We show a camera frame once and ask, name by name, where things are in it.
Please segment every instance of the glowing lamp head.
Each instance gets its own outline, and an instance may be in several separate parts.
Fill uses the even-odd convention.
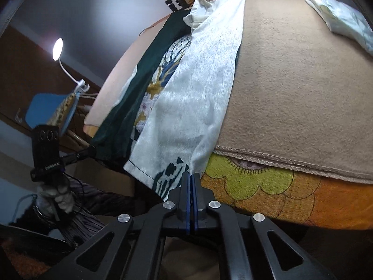
[[[63,47],[63,41],[61,38],[59,38],[56,42],[55,42],[55,45],[53,46],[53,53],[52,53],[52,56],[53,56],[53,60],[54,61],[57,61],[60,56],[61,56],[61,53],[62,53],[62,47]]]

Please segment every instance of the folded white cloth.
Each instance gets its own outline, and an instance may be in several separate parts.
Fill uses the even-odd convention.
[[[373,31],[363,14],[336,0],[305,0],[325,21],[330,31],[358,42],[373,55]]]
[[[163,199],[184,171],[202,174],[214,150],[231,94],[245,1],[196,0],[184,20],[193,26],[190,47],[124,165]]]

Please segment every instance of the brown fabric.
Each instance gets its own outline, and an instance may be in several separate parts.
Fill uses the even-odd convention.
[[[215,152],[373,183],[373,59],[304,0],[246,0]]]

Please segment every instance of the bed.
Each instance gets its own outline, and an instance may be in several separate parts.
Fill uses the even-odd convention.
[[[331,41],[333,44],[351,50],[350,55],[353,62],[347,59],[347,64],[342,64],[342,67],[356,66],[356,62],[362,60],[361,62],[364,63],[362,67],[365,66],[368,70],[373,69],[370,56],[367,56],[356,43],[329,32],[324,21],[304,0],[249,1],[253,5],[255,16],[261,18],[261,20],[254,22],[257,24],[257,28],[264,28],[264,25],[270,26],[268,29],[270,34],[262,35],[265,38],[256,35],[258,39],[262,40],[256,43],[256,49],[263,55],[281,59],[281,56],[288,54],[288,51],[281,51],[279,47],[268,46],[268,41],[274,42],[274,39],[280,37],[279,33],[285,37],[289,36],[285,31],[289,30],[289,27],[296,30],[297,22],[305,19],[317,27],[321,42]],[[291,11],[295,4],[298,7],[297,11],[300,11],[296,15]],[[278,15],[279,9],[283,10],[285,7],[287,11],[284,13],[287,13],[287,16],[295,16],[291,24]],[[133,75],[134,68],[166,22],[167,18],[164,18],[143,31],[118,61],[85,118],[84,131],[89,136],[95,136],[111,112],[113,105],[120,98],[126,82]],[[318,55],[317,47],[309,46],[307,49],[311,51],[312,58],[321,58]],[[291,54],[287,56],[287,60],[291,60],[291,58],[296,66],[299,62],[297,56]],[[234,114],[237,110],[242,112],[246,108],[241,104],[232,103],[232,97],[235,94],[243,96],[237,91],[234,93],[235,83],[238,83],[236,79],[237,77],[221,130],[226,135],[236,135],[235,129],[239,126],[235,125]],[[238,142],[244,140],[245,134],[241,134],[240,138],[243,139]],[[314,169],[305,166],[295,167],[290,164],[286,165],[286,163],[273,163],[273,161],[266,159],[248,159],[247,155],[242,153],[222,150],[224,144],[221,145],[220,148],[215,148],[214,153],[211,154],[206,171],[201,178],[202,186],[213,190],[217,200],[245,212],[261,212],[272,218],[298,224],[334,229],[365,230],[373,228],[373,184],[366,184],[369,181],[365,181],[365,184],[359,180],[349,182],[354,181],[354,178],[349,180],[348,175],[344,176],[340,173],[314,171]]]

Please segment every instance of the eye lash pattern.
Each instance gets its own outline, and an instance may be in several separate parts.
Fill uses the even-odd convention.
[[[236,158],[227,158],[228,163],[234,167],[235,170],[241,171],[244,174],[262,174],[268,171],[268,166],[263,164],[258,164],[246,160],[236,159]]]

